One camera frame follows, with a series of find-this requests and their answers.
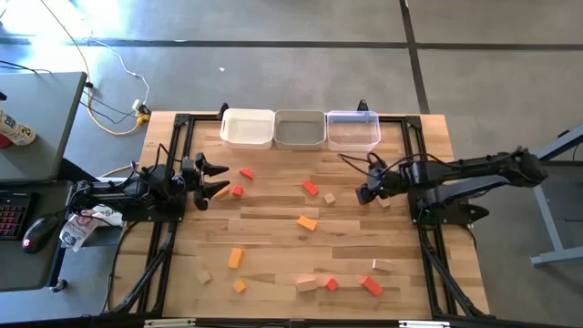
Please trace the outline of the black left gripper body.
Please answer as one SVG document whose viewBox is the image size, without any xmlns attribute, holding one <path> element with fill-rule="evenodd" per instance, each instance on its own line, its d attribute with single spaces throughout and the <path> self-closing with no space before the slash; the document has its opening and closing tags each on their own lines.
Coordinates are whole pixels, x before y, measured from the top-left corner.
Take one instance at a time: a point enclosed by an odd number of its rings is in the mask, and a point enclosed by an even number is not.
<svg viewBox="0 0 583 328">
<path fill-rule="evenodd" d="M 206 164 L 206 158 L 203 153 L 196 154 L 194 159 L 183 158 L 181 161 L 181 176 L 185 181 L 184 190 L 193 192 L 193 203 L 198 210 L 207 210 L 209 198 L 204 198 L 202 186 L 205 183 L 202 166 Z"/>
</svg>

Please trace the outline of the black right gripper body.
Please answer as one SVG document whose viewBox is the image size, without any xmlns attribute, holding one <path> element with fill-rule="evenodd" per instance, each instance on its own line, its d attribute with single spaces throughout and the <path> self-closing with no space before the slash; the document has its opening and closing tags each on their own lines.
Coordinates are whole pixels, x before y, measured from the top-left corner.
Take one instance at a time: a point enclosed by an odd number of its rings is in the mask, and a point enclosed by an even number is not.
<svg viewBox="0 0 583 328">
<path fill-rule="evenodd" d="M 402 193 L 402 178 L 398 172 L 373 167 L 369 169 L 365 186 L 369 199 L 386 199 Z"/>
</svg>

